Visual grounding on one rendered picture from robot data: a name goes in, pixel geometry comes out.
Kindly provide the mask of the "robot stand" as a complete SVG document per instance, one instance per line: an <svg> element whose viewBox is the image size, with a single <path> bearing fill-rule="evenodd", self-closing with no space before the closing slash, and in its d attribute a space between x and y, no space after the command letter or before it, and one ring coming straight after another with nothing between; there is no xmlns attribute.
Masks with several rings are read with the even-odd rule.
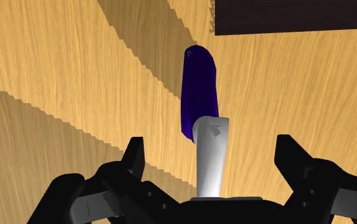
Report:
<svg viewBox="0 0 357 224"><path fill-rule="evenodd" d="M357 29L357 0L214 0L217 36Z"/></svg>

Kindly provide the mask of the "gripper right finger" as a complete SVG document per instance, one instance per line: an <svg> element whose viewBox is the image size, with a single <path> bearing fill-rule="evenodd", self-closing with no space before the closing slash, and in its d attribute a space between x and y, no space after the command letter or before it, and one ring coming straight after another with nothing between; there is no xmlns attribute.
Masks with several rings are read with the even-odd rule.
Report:
<svg viewBox="0 0 357 224"><path fill-rule="evenodd" d="M284 207L303 224L332 224L335 216L357 224L357 176L335 162L313 158L289 134L276 139L274 163L293 193Z"/></svg>

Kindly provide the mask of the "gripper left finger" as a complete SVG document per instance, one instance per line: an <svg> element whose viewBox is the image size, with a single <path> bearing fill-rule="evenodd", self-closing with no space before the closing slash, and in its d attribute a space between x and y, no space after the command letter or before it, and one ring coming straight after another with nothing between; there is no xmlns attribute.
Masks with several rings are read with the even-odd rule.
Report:
<svg viewBox="0 0 357 224"><path fill-rule="evenodd" d="M132 137L120 161L101 165L88 179L56 177L27 224L180 224L179 202L151 181L143 181L144 141Z"/></svg>

